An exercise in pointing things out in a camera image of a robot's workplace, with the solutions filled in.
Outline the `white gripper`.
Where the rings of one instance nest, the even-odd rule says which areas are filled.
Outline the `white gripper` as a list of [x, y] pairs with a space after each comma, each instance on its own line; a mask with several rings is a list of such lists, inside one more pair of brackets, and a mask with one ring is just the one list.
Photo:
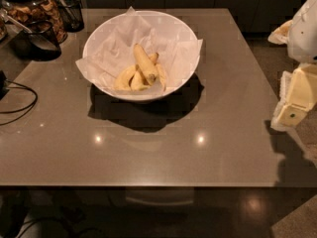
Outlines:
[[295, 128], [317, 104], [317, 0], [306, 0], [292, 21], [286, 21], [268, 36], [276, 45], [287, 42], [288, 55], [300, 67], [285, 71], [280, 79], [279, 102], [270, 122], [275, 131]]

